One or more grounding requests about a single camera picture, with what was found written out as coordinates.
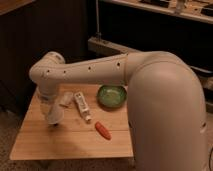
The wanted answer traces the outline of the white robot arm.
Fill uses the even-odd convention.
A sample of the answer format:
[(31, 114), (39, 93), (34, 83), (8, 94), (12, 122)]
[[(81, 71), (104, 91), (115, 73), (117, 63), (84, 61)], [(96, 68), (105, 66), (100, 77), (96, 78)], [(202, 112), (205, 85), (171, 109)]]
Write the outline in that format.
[(67, 64), (49, 52), (29, 71), (50, 102), (61, 83), (125, 85), (136, 171), (207, 171), (204, 92), (193, 70), (165, 51)]

